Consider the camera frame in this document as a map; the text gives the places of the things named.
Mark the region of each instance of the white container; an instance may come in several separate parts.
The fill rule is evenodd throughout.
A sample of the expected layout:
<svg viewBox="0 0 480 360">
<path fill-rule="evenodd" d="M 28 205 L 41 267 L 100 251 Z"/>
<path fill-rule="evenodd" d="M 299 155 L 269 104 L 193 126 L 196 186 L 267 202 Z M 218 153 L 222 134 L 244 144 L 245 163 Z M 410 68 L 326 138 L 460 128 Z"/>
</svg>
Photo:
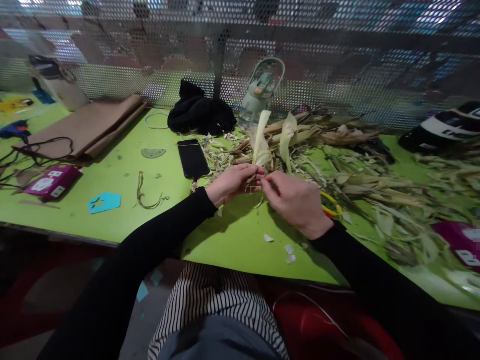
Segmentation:
<svg viewBox="0 0 480 360">
<path fill-rule="evenodd" d="M 74 112 L 90 104 L 89 98 L 78 86 L 75 76 L 62 69 L 55 59 L 40 55 L 30 55 L 29 59 L 30 64 L 41 75 L 53 96 L 68 111 Z"/>
<path fill-rule="evenodd" d="M 90 104 L 89 98 L 76 83 L 69 83 L 63 78 L 43 79 L 53 96 L 63 104 L 68 111 L 74 112 Z"/>
</svg>

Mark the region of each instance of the person's left hand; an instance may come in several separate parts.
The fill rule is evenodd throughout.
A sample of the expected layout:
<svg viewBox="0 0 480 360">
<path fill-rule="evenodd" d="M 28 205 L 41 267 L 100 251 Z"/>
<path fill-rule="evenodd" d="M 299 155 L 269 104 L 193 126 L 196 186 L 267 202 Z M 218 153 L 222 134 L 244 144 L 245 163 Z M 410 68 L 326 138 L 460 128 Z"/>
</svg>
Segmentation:
<svg viewBox="0 0 480 360">
<path fill-rule="evenodd" d="M 262 185 L 260 180 L 264 178 L 264 175 L 265 170 L 256 165 L 232 166 L 217 177 L 205 190 L 213 205 L 219 208 L 238 194 L 261 191 L 259 188 Z"/>
</svg>

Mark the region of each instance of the hand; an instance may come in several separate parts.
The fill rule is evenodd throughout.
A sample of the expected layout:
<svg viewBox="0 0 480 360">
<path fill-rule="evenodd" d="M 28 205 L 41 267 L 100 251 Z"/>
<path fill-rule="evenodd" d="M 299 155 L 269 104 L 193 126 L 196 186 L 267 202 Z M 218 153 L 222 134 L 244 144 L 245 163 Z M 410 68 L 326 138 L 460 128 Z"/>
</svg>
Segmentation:
<svg viewBox="0 0 480 360">
<path fill-rule="evenodd" d="M 272 208 L 310 240 L 322 237 L 333 227 L 316 184 L 275 171 L 262 179 L 261 185 Z"/>
<path fill-rule="evenodd" d="M 217 177 L 205 190 L 213 205 L 219 208 L 238 194 L 259 192 L 260 180 L 264 178 L 264 175 L 265 170 L 256 165 L 232 166 Z"/>
</svg>

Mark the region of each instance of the yellow scissors handle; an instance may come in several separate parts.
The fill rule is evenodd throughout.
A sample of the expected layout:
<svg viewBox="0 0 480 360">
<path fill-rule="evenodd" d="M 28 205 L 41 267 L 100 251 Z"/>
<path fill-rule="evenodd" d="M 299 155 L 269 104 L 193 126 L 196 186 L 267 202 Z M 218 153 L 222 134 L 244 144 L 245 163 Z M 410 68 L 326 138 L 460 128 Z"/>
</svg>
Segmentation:
<svg viewBox="0 0 480 360">
<path fill-rule="evenodd" d="M 320 194 L 327 198 L 328 200 L 330 200 L 332 202 L 332 204 L 335 205 L 335 211 L 333 210 L 330 210 L 328 207 L 326 207 L 325 205 L 322 205 L 323 207 L 323 211 L 325 211 L 326 213 L 329 213 L 330 215 L 336 217 L 336 216 L 339 216 L 339 215 L 342 215 L 344 213 L 342 207 L 339 205 L 339 203 L 337 202 L 337 200 L 335 200 L 333 197 L 331 197 L 330 195 L 328 195 L 326 192 L 323 192 L 323 191 L 320 191 Z"/>
</svg>

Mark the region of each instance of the person's right hand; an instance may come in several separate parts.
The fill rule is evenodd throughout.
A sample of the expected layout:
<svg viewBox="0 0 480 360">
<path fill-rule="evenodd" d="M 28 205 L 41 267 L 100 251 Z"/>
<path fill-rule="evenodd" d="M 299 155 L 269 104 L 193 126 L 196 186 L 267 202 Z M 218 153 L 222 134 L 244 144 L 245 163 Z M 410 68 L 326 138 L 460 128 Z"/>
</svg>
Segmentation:
<svg viewBox="0 0 480 360">
<path fill-rule="evenodd" d="M 308 239 L 316 240 L 333 227 L 316 184 L 275 171 L 262 179 L 261 185 L 272 208 Z"/>
</svg>

